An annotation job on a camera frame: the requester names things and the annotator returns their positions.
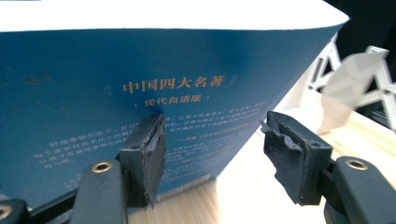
metal bolt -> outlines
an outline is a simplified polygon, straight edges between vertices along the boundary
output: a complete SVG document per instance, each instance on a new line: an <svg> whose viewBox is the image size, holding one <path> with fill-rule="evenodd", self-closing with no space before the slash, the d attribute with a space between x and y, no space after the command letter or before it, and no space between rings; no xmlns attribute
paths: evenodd
<svg viewBox="0 0 396 224"><path fill-rule="evenodd" d="M92 171L95 173L103 173L108 171L111 168L112 164L111 162L108 161L101 161L96 163L93 167L92 167Z"/></svg>
<svg viewBox="0 0 396 224"><path fill-rule="evenodd" d="M356 170L367 170L369 167L361 161L346 161L346 165Z"/></svg>
<svg viewBox="0 0 396 224"><path fill-rule="evenodd" d="M7 204L1 204L0 205L0 220L6 218L11 214L12 212L12 207L7 205Z"/></svg>

wooden table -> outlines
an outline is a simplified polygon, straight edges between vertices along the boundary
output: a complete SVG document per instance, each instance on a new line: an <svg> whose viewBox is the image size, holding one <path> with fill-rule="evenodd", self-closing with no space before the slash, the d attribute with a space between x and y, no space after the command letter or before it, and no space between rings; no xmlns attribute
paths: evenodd
<svg viewBox="0 0 396 224"><path fill-rule="evenodd" d="M297 111L316 120L321 95L309 92ZM333 146L332 158L360 157L373 163L396 188L396 135L355 113L328 116L319 136ZM130 223L325 223L323 207L293 204L276 181L276 169L263 154L263 135L254 133L217 180L129 215Z"/></svg>

black plastic part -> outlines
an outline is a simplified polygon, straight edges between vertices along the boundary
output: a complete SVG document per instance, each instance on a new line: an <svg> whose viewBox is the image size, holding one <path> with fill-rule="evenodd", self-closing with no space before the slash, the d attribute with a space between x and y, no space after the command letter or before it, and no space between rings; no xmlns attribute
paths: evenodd
<svg viewBox="0 0 396 224"><path fill-rule="evenodd" d="M338 158L332 179L350 223L396 223L395 189L370 162Z"/></svg>
<svg viewBox="0 0 396 224"><path fill-rule="evenodd" d="M97 162L83 173L69 223L127 223L126 197L120 163Z"/></svg>
<svg viewBox="0 0 396 224"><path fill-rule="evenodd" d="M0 224L31 223L26 202L13 199L0 201Z"/></svg>
<svg viewBox="0 0 396 224"><path fill-rule="evenodd" d="M318 205L319 172L329 166L332 146L294 118L273 111L262 122L264 153L276 168L276 179L294 203Z"/></svg>
<svg viewBox="0 0 396 224"><path fill-rule="evenodd" d="M142 119L120 149L120 162L131 171L129 207L155 203L165 163L163 114Z"/></svg>
<svg viewBox="0 0 396 224"><path fill-rule="evenodd" d="M345 207L332 176L333 168L334 161L332 160L330 166L320 172L318 180L318 190L326 198L326 203L331 205L331 209L335 209L344 214Z"/></svg>
<svg viewBox="0 0 396 224"><path fill-rule="evenodd" d="M324 219L326 224L350 224L347 216L333 208L329 203L324 205Z"/></svg>
<svg viewBox="0 0 396 224"><path fill-rule="evenodd" d="M46 223L73 208L77 190L74 189L61 197L45 203L30 212L33 223Z"/></svg>

table surface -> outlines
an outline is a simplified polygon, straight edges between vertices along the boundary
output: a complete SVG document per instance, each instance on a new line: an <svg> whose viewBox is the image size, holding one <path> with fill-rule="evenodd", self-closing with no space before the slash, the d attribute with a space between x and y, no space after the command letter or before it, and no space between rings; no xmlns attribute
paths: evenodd
<svg viewBox="0 0 396 224"><path fill-rule="evenodd" d="M310 104L297 111L301 118L316 121L323 107L321 95L311 92L304 98ZM335 103L332 109L340 106ZM367 160L396 188L395 133L352 111L340 116L325 113L321 122L327 128L321 127L319 136L333 146L332 158ZM154 209L134 212L129 223L325 223L325 200L319 206L294 204L274 178L276 169L263 154L263 141L255 132L216 180L159 202Z"/></svg>

blue book cover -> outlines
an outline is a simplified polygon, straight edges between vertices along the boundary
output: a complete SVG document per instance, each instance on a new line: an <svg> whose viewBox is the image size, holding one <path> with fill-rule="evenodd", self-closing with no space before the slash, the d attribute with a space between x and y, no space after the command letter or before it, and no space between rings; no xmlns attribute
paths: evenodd
<svg viewBox="0 0 396 224"><path fill-rule="evenodd" d="M0 4L10 21L0 25L0 194L37 207L77 188L87 165L114 158L157 112L167 147L159 199L218 176L346 21L312 4L318 11L278 6L271 17L212 8L210 22L187 6L67 16L70 5ZM12 22L17 10L25 21Z"/></svg>

